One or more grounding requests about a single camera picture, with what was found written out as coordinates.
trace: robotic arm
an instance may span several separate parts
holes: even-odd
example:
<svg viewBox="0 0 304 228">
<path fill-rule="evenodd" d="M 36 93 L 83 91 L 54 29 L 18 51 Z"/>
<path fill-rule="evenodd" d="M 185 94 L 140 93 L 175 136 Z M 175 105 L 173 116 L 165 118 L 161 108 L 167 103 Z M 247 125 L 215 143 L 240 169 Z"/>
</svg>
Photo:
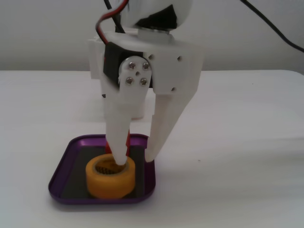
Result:
<svg viewBox="0 0 304 228">
<path fill-rule="evenodd" d="M 177 41 L 170 34 L 184 22 L 191 4 L 191 0 L 123 0 L 112 12 L 122 10 L 121 24 L 138 28 L 137 35 L 103 34 L 99 27 L 102 20 L 96 26 L 104 42 L 97 60 L 106 96 L 106 139 L 118 165 L 126 162 L 130 122 L 134 113 L 139 112 L 150 84 L 156 101 L 145 150 L 147 162 L 153 161 L 161 151 L 197 91 L 202 50 Z"/>
</svg>

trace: black cable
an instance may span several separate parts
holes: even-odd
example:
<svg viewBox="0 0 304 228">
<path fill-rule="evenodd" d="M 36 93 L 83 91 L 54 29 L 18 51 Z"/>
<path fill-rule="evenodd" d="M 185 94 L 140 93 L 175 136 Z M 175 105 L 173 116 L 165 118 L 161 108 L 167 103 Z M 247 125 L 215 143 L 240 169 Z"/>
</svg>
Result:
<svg viewBox="0 0 304 228">
<path fill-rule="evenodd" d="M 109 0 L 104 0 L 105 6 L 107 7 L 108 10 L 112 9 L 111 3 L 109 2 Z M 116 28 L 115 28 L 115 32 L 118 33 L 125 33 L 122 25 L 120 24 L 120 19 L 119 19 L 120 15 L 115 15 L 112 17 Z"/>
<path fill-rule="evenodd" d="M 264 22 L 266 22 L 267 25 L 270 26 L 270 28 L 273 29 L 273 31 L 276 32 L 276 34 L 279 35 L 279 37 L 285 41 L 288 45 L 292 46 L 293 48 L 302 51 L 304 53 L 304 48 L 297 46 L 293 42 L 291 42 L 289 39 L 284 36 L 284 34 L 267 18 L 265 17 L 257 8 L 255 8 L 253 5 L 251 5 L 247 0 L 240 0 L 242 3 L 244 3 L 249 9 L 251 9 L 255 14 L 257 14 Z"/>
</svg>

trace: wire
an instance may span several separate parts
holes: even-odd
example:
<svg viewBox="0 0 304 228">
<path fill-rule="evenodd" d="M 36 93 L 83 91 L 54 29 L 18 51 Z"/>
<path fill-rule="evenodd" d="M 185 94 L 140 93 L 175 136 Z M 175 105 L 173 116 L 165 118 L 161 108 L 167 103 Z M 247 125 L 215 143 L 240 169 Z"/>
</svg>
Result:
<svg viewBox="0 0 304 228">
<path fill-rule="evenodd" d="M 288 45 L 292 46 L 293 48 L 302 51 L 304 53 L 304 48 L 297 46 L 293 42 L 291 42 L 289 39 L 284 36 L 284 34 L 267 18 L 265 17 L 257 8 L 255 8 L 253 5 L 251 5 L 247 0 L 240 0 L 242 3 L 244 3 L 249 9 L 251 9 L 255 14 L 257 14 L 264 22 L 266 22 L 267 25 L 272 28 L 273 31 L 276 32 L 276 34 L 279 35 L 279 37 L 286 42 Z"/>
<path fill-rule="evenodd" d="M 101 18 L 97 21 L 97 23 L 95 25 L 95 29 L 96 29 L 96 32 L 99 35 L 100 39 L 104 42 L 104 44 L 107 44 L 108 40 L 106 39 L 103 31 L 100 28 L 101 22 L 113 17 L 114 15 L 119 14 L 121 11 L 123 11 L 123 9 L 128 4 L 128 2 L 129 2 L 129 0 L 121 0 L 115 9 L 108 11 L 107 13 L 102 15 Z"/>
<path fill-rule="evenodd" d="M 108 10 L 111 10 L 112 9 L 112 6 L 111 6 L 111 3 L 109 2 L 109 0 L 104 0 L 104 3 L 105 3 L 105 6 L 107 7 Z M 119 17 L 118 15 L 115 15 L 112 17 L 115 25 L 116 25 L 116 30 L 115 32 L 118 32 L 118 33 L 125 33 L 122 25 L 120 24 L 120 21 L 119 21 Z"/>
</svg>

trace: white wall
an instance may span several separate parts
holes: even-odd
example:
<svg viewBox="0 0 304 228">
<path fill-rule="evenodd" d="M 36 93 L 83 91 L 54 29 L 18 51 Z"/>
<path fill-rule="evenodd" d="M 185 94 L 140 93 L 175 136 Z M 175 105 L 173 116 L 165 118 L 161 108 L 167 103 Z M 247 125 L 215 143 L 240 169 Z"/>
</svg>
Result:
<svg viewBox="0 0 304 228">
<path fill-rule="evenodd" d="M 304 47 L 304 0 L 251 0 Z M 1 0 L 0 69 L 88 70 L 86 40 L 103 0 Z M 106 21 L 104 30 L 113 30 Z M 194 0 L 173 32 L 204 47 L 205 70 L 289 69 L 304 73 L 304 53 L 286 45 L 239 0 Z"/>
</svg>

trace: screw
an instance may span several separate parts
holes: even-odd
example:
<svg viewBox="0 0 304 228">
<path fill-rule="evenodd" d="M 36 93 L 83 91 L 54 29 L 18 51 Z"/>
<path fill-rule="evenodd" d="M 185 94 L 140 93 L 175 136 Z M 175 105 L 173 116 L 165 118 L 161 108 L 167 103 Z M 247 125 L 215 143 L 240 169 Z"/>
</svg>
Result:
<svg viewBox="0 0 304 228">
<path fill-rule="evenodd" d="M 128 78 L 125 80 L 125 83 L 126 83 L 128 86 L 132 85 L 132 83 L 133 83 L 133 78 L 128 77 Z"/>
<path fill-rule="evenodd" d="M 130 70 L 134 70 L 135 67 L 136 67 L 136 64 L 134 62 L 129 63 Z"/>
<path fill-rule="evenodd" d="M 142 67 L 143 67 L 143 70 L 149 70 L 150 65 L 149 65 L 149 63 L 144 63 L 144 64 L 142 65 Z"/>
<path fill-rule="evenodd" d="M 141 81 L 140 81 L 140 84 L 141 84 L 142 86 L 146 86 L 147 83 L 148 83 L 148 80 L 147 80 L 146 78 L 142 78 Z"/>
</svg>

